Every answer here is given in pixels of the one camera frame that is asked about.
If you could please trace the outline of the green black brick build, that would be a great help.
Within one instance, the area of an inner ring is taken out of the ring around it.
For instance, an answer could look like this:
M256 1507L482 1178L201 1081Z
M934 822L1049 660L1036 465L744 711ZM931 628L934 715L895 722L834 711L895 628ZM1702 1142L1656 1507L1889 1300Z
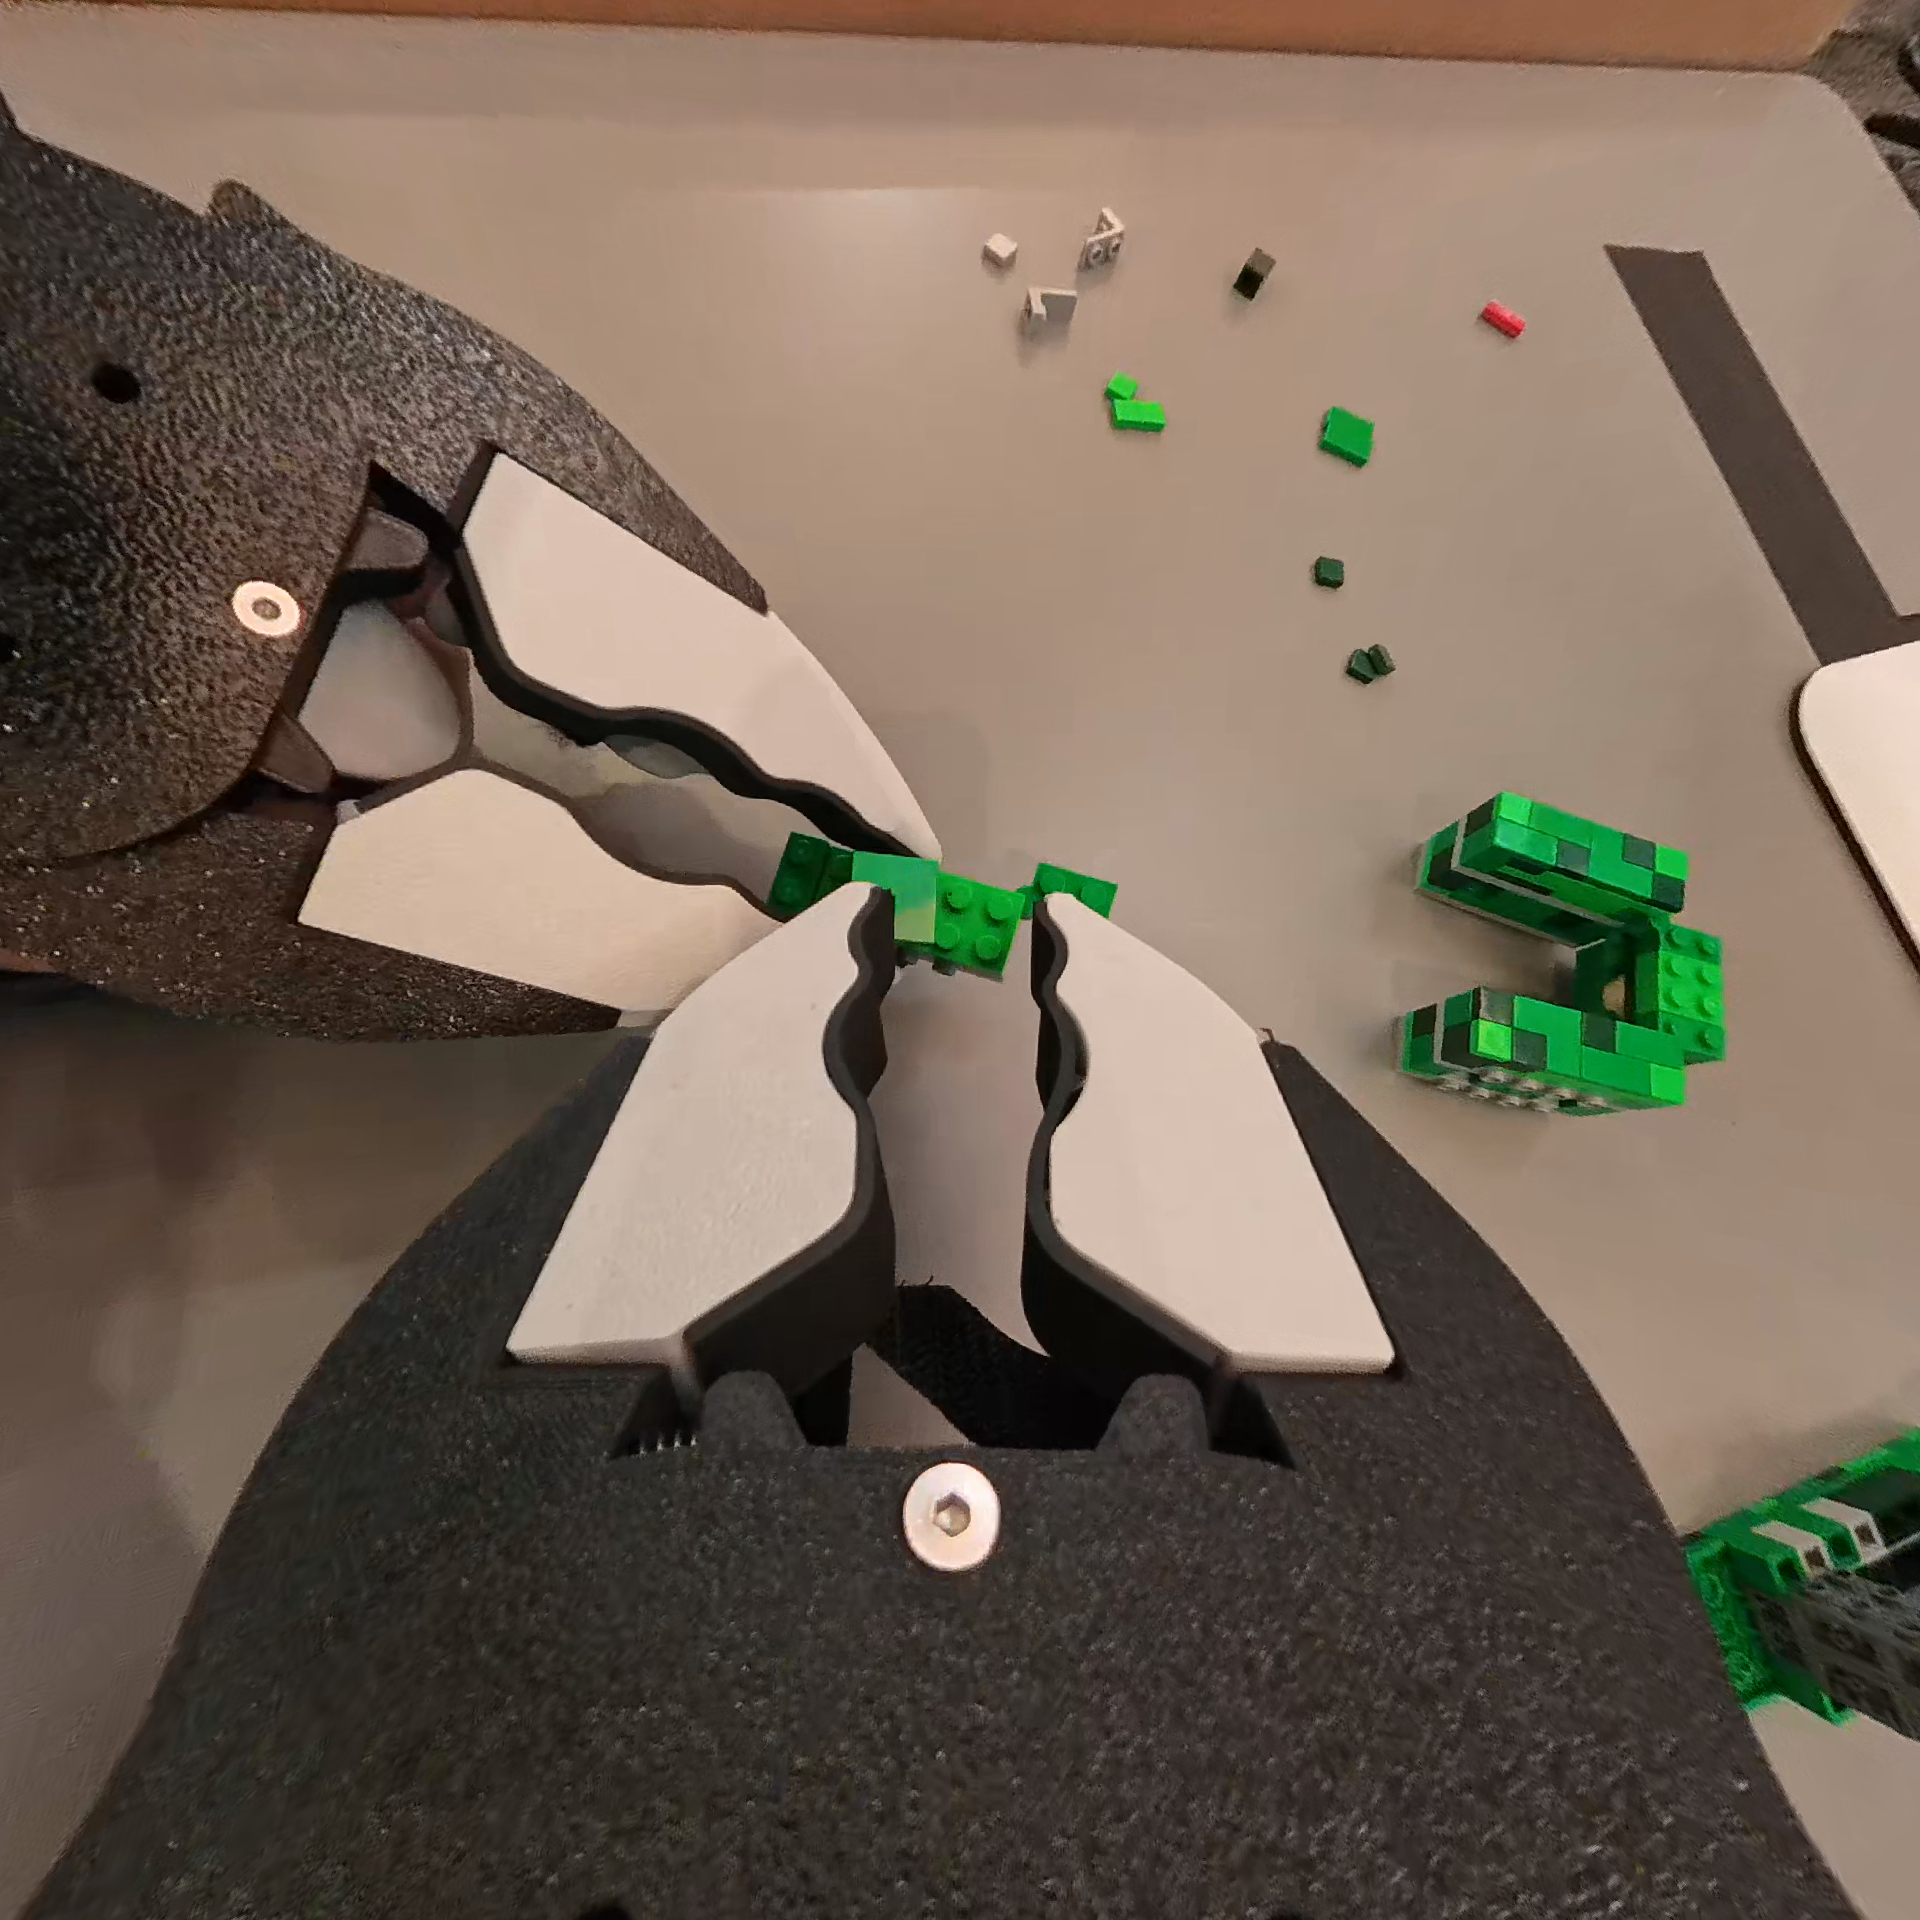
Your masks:
M1918 1430L1682 1541L1741 1707L1918 1741Z

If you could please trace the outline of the black tape strip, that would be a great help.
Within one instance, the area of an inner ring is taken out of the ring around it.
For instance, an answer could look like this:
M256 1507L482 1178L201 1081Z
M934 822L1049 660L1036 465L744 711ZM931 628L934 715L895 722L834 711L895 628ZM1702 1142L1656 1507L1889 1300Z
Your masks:
M1918 641L1918 615L1886 595L1706 254L1609 244L1605 257L1814 660Z

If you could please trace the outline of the green brick arch build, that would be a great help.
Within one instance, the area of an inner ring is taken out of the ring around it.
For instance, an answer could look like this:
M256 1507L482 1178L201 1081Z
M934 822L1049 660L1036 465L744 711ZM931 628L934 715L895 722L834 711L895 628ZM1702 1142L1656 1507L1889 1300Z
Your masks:
M1549 1118L1681 1111L1695 1070L1725 1057L1719 938L1688 927L1682 850L1516 792L1419 850L1424 897L1569 955L1549 998L1474 985L1396 1022L1396 1072Z

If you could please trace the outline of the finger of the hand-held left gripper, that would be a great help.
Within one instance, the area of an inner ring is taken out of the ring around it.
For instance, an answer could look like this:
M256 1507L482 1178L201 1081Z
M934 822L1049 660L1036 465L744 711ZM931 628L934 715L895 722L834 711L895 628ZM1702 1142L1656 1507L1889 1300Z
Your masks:
M448 560L454 605L505 702L585 745L664 745L856 852L944 852L874 730L779 615L539 472L494 448Z
M304 930L666 1017L778 921L725 878L622 861L574 805L476 765L339 810Z

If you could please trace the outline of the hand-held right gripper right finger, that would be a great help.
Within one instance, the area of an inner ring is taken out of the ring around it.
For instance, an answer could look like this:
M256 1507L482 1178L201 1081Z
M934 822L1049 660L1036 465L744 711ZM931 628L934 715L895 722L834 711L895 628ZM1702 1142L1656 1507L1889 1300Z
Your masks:
M1035 907L1032 992L1019 1307L1044 1355L1115 1405L1188 1380L1211 1448L1282 1448L1265 1380L1392 1371L1259 1032L1072 894Z

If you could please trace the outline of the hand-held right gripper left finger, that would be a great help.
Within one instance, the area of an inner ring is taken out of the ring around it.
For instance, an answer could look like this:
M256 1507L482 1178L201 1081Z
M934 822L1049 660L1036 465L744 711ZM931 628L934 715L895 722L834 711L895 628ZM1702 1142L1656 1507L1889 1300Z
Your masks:
M815 1445L898 1291L872 1095L895 897L846 882L715 971L655 1032L526 1307L516 1367L645 1367L696 1425L769 1374Z

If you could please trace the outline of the dark cloth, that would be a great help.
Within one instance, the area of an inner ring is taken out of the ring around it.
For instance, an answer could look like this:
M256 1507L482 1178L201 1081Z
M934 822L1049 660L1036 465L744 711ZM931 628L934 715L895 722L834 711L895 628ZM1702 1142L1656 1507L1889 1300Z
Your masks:
M1918 2L1855 2L1802 74L1836 91L1918 201Z

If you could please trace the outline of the long green brick assembly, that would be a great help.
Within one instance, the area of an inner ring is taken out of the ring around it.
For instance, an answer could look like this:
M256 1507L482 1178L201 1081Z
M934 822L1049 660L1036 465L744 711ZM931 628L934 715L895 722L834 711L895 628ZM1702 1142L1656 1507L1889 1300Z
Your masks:
M895 897L902 962L925 960L944 974L985 981L1005 974L1025 894L945 872L931 858L851 852L792 832L762 907L774 921L792 921L846 882L869 882Z

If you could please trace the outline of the white book stand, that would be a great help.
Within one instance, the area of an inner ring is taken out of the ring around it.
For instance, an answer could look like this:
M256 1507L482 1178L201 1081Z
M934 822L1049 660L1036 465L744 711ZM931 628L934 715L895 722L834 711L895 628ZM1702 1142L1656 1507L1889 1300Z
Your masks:
M1819 667L1795 697L1796 744L1918 955L1918 641Z

